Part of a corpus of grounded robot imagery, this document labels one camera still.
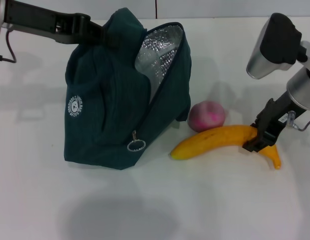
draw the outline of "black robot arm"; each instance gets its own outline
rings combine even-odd
[[[0,0],[0,28],[54,39],[62,44],[102,44],[105,41],[101,26],[90,16],[51,11],[30,4]]]
[[[301,33],[291,20],[274,13],[263,27],[248,62],[246,71],[254,79],[261,79],[274,70],[288,70],[296,61],[304,67],[287,83],[287,91],[276,101],[270,99],[251,125],[257,137],[243,148],[260,151],[276,143],[285,127],[300,131],[294,119],[310,110],[310,42],[300,41]]]

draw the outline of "zipper pull ring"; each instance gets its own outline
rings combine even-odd
[[[134,130],[132,132],[133,140],[127,145],[127,149],[130,152],[138,152],[146,147],[146,142],[136,137],[137,132]]]

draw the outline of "yellow banana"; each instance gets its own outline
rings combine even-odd
[[[257,129],[246,125],[232,125],[203,131],[182,141],[171,153],[176,160],[186,160],[209,150],[224,146],[242,146],[257,136]],[[280,169],[281,162],[275,145],[267,146],[259,154],[272,160],[274,167]]]

